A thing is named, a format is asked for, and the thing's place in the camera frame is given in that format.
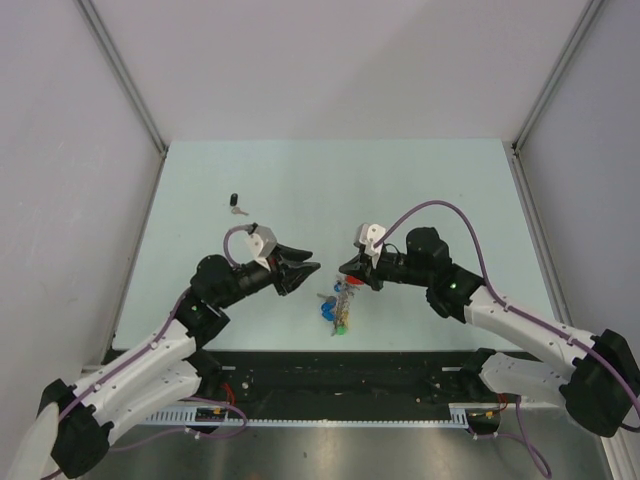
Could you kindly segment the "silver disc keyring with keys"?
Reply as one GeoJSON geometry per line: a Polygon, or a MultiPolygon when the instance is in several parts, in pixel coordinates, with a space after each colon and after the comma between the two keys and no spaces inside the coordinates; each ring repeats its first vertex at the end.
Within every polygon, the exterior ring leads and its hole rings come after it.
{"type": "Polygon", "coordinates": [[[349,330],[350,303],[360,286],[348,285],[343,275],[338,275],[330,294],[317,293],[321,300],[322,318],[332,325],[332,336],[343,336],[349,330]]]}

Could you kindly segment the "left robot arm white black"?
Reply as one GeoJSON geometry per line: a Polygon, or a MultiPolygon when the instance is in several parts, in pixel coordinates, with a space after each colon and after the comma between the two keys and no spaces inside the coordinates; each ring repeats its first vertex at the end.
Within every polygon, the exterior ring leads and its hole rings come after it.
{"type": "Polygon", "coordinates": [[[147,339],[73,384],[56,379],[47,385],[40,405],[59,410],[50,450],[58,473],[80,477],[147,416],[193,395],[214,397],[221,387],[220,366],[202,349],[229,323],[226,308],[268,287],[281,296],[292,293],[320,269],[311,257],[280,244],[238,266],[222,255],[206,256],[168,318],[147,339]]]}

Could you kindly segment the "key with red tag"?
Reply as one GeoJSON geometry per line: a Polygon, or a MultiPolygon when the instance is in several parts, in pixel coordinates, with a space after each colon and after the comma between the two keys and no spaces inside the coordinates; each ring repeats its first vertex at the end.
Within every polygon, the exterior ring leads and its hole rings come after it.
{"type": "Polygon", "coordinates": [[[346,275],[345,276],[345,281],[347,284],[349,285],[354,285],[354,286],[360,286],[360,285],[364,285],[364,282],[354,276],[351,275],[346,275]]]}

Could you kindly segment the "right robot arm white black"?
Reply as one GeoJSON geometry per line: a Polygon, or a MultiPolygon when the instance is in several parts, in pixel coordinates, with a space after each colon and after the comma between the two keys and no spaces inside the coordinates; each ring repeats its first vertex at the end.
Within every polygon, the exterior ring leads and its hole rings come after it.
{"type": "Polygon", "coordinates": [[[622,335],[610,329],[596,335],[524,311],[456,264],[433,227],[411,230],[403,252],[374,246],[384,232],[363,225],[358,252],[340,273],[374,291],[387,282],[423,287],[439,316],[489,331],[530,354],[522,360],[478,350],[461,376],[469,399],[484,401],[494,392],[529,397],[564,408],[578,425],[606,438],[627,427],[626,416],[639,404],[639,367],[622,335]]]}

